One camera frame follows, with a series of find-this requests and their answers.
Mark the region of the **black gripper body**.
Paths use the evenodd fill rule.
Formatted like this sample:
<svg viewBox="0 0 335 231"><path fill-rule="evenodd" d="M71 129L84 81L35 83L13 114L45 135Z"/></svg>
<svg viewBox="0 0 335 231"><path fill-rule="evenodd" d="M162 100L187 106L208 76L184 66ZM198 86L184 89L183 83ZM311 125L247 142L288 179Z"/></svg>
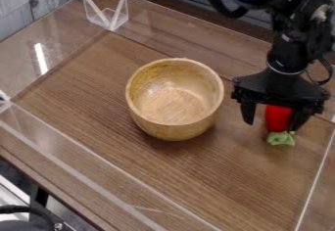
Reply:
<svg viewBox="0 0 335 231"><path fill-rule="evenodd" d="M299 111L322 112L330 92L299 74L284 75L266 69L234 79L232 98L248 102L276 105Z"/></svg>

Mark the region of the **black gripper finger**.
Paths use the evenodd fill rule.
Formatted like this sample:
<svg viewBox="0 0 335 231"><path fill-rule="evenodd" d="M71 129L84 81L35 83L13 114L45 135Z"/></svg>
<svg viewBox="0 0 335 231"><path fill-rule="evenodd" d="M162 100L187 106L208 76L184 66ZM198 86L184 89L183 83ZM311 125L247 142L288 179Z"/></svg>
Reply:
<svg viewBox="0 0 335 231"><path fill-rule="evenodd" d="M290 130L298 131L302 126L307 123L310 117L315 114L314 108L292 109L290 119Z"/></svg>
<svg viewBox="0 0 335 231"><path fill-rule="evenodd" d="M244 122L250 125L254 124L254 117L256 111L256 102L248 99L240 101L240 112Z"/></svg>

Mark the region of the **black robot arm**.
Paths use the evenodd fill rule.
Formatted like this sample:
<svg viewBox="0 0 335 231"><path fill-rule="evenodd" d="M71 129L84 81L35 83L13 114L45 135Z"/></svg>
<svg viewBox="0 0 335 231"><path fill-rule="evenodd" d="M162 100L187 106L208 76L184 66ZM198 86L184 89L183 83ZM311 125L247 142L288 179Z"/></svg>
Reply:
<svg viewBox="0 0 335 231"><path fill-rule="evenodd" d="M332 51L332 0L235 0L236 8L223 0L208 0L219 14L238 19L252 10L271 15L274 41L267 54L267 68L234 79L232 98L240 103L246 123L254 123L259 104L290 109L288 129L296 131L310 117L320 114L330 92L326 80L302 77L310 64L319 62L332 72L326 55Z"/></svg>

